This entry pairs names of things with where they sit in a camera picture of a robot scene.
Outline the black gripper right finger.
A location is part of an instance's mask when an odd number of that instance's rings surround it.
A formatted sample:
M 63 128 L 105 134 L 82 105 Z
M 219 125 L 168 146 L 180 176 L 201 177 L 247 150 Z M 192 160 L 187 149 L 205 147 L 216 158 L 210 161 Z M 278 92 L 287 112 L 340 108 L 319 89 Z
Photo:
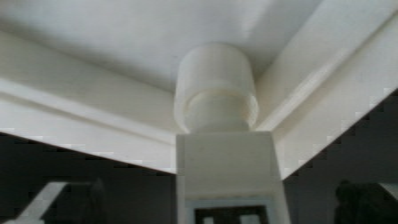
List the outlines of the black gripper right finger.
M 335 224 L 398 224 L 398 200 L 377 183 L 340 182 Z

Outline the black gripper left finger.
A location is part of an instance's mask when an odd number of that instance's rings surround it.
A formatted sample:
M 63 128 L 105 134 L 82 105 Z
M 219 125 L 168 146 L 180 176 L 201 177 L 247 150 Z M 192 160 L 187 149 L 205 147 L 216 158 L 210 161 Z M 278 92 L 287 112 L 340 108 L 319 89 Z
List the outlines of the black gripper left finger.
M 18 216 L 0 224 L 109 224 L 102 180 L 48 182 Z

